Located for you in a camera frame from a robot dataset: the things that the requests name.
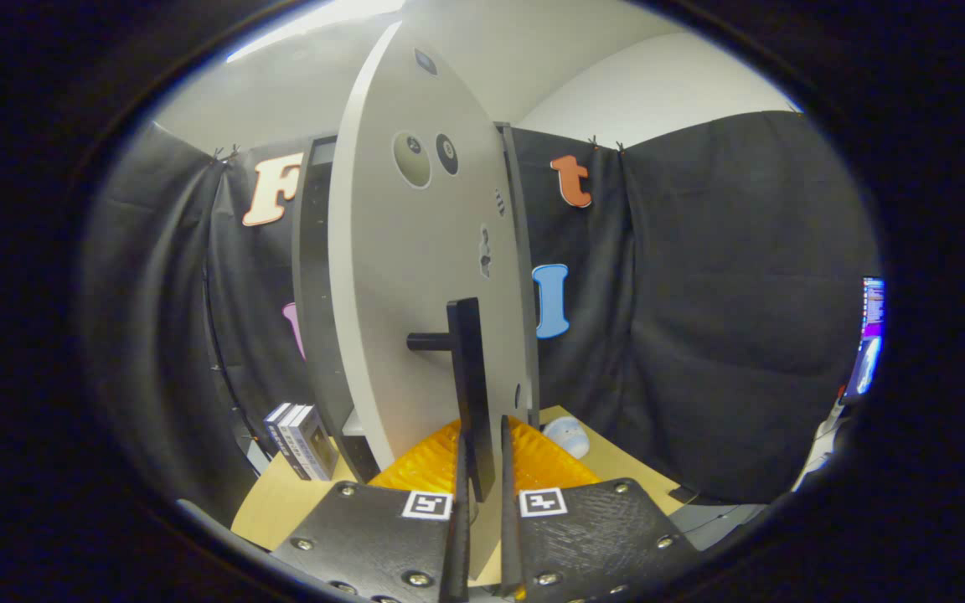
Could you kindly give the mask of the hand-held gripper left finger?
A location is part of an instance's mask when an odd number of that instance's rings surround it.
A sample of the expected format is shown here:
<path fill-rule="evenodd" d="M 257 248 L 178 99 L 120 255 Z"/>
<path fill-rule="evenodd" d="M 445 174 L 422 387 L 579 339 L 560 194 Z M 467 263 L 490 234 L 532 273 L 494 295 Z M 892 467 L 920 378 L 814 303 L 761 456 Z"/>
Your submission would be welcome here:
<path fill-rule="evenodd" d="M 452 421 L 372 483 L 333 484 L 273 557 L 365 602 L 464 602 L 467 490 L 466 444 Z"/>

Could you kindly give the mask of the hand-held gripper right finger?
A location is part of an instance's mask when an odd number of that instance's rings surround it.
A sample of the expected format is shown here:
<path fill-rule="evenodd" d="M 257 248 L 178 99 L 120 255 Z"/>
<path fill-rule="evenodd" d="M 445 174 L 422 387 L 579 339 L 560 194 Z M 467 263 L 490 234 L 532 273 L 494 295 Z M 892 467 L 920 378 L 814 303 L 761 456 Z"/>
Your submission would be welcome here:
<path fill-rule="evenodd" d="M 531 461 L 518 421 L 501 420 L 501 589 L 518 602 L 636 602 L 668 590 L 701 559 L 633 478 L 522 488 Z"/>

